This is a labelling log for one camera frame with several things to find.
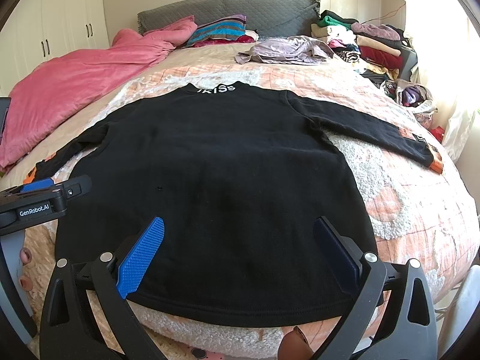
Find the black sweater with orange cuffs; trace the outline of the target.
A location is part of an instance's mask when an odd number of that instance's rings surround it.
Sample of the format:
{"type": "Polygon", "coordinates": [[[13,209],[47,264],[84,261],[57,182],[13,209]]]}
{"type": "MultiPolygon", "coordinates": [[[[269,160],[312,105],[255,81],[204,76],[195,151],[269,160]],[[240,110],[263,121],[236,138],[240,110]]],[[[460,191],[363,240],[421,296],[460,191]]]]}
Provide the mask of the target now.
{"type": "Polygon", "coordinates": [[[91,261],[162,219],[163,242],[133,303],[204,323],[286,327],[338,317],[352,304],[314,240],[317,218],[364,252],[377,249],[352,170],[328,132],[442,172],[436,150],[400,127],[236,82],[123,106],[29,177],[51,177],[79,155],[72,175],[92,181],[58,221],[57,258],[91,261]]]}

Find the bag of clothes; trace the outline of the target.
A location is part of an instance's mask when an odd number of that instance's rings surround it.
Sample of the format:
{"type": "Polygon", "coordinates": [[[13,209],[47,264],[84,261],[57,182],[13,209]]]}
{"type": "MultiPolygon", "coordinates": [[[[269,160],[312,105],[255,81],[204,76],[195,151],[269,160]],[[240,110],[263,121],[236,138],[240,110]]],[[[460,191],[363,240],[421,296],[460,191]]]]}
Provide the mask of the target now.
{"type": "Polygon", "coordinates": [[[413,114],[430,114],[437,111],[431,92],[425,86],[407,80],[386,80],[380,89],[395,103],[408,108],[413,114]]]}

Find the pile of folded clothes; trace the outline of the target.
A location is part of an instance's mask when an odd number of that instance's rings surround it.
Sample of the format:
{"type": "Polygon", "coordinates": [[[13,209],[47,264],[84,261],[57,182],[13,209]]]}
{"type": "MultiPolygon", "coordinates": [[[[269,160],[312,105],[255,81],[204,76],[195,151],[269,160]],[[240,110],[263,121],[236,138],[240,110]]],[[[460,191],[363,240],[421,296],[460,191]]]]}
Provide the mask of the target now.
{"type": "Polygon", "coordinates": [[[324,43],[343,61],[381,68],[393,78],[410,80],[418,59],[404,31],[390,24],[360,23],[324,10],[311,24],[311,35],[324,43]]]}

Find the peach white tufted blanket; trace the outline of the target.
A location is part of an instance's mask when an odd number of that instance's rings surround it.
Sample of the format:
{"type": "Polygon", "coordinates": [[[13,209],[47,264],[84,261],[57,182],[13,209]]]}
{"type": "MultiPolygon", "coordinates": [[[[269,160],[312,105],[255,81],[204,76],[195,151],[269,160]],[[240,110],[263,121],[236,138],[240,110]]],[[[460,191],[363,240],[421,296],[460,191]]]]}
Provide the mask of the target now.
{"type": "MultiPolygon", "coordinates": [[[[4,180],[26,180],[35,164],[110,112],[140,98],[153,98],[189,83],[199,88],[241,81],[266,89],[288,89],[299,96],[336,102],[427,136],[415,119],[346,63],[314,67],[207,60],[199,64],[163,62],[79,111],[57,128],[4,180]]],[[[434,299],[444,297],[466,275],[479,248],[475,203],[456,166],[443,157],[436,174],[376,146],[340,135],[333,143],[343,152],[373,224],[379,254],[394,263],[421,261],[434,299]]],[[[239,358],[272,356],[284,328],[227,328],[169,316],[142,306],[134,312],[162,349],[170,340],[239,358]]]]}

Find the pink duvet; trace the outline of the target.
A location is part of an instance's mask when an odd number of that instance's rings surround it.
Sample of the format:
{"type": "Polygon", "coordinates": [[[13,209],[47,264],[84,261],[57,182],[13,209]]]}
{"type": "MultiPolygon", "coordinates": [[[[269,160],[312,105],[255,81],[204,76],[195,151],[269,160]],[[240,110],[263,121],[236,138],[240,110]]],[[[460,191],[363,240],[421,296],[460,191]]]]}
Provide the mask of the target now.
{"type": "Polygon", "coordinates": [[[1,170],[7,171],[75,113],[165,60],[196,29],[193,16],[143,35],[123,28],[107,49],[78,49],[41,63],[10,91],[1,170]]]}

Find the white wardrobe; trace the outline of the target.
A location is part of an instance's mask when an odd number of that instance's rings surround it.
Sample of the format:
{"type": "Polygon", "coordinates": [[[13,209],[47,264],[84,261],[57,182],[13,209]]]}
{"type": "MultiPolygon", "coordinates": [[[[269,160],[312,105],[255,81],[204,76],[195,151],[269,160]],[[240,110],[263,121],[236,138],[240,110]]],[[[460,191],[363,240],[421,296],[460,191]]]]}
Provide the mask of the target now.
{"type": "Polygon", "coordinates": [[[45,61],[109,46],[103,0],[19,0],[1,30],[1,95],[45,61]]]}

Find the lilac crumpled garment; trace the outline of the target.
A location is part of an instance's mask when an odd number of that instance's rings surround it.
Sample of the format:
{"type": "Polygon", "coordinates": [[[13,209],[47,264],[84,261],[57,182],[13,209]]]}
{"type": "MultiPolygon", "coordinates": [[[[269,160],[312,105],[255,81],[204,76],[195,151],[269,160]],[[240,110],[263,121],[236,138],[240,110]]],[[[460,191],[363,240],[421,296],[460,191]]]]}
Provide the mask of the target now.
{"type": "Polygon", "coordinates": [[[332,49],[323,41],[308,37],[271,37],[257,42],[249,50],[238,52],[235,61],[239,64],[248,62],[318,65],[335,57],[332,49]]]}

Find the grey quilted headboard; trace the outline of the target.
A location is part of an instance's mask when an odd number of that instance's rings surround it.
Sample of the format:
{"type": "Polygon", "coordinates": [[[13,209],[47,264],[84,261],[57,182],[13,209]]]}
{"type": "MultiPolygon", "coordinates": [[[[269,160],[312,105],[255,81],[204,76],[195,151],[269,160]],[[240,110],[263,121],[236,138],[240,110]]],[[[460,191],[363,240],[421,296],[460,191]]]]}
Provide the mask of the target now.
{"type": "Polygon", "coordinates": [[[309,35],[320,15],[320,0],[185,0],[137,14],[138,32],[162,29],[186,16],[198,25],[232,16],[247,17],[247,29],[261,38],[309,35]]]}

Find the striped blue brown pillow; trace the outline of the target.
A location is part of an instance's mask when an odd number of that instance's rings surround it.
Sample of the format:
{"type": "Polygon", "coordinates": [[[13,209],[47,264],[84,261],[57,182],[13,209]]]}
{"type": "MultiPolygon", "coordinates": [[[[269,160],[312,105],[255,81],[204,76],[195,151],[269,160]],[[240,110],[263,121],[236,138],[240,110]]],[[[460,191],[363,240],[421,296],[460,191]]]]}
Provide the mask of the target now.
{"type": "Polygon", "coordinates": [[[208,40],[235,41],[245,34],[246,28],[247,17],[245,15],[226,16],[197,27],[186,45],[193,47],[198,42],[208,40]]]}

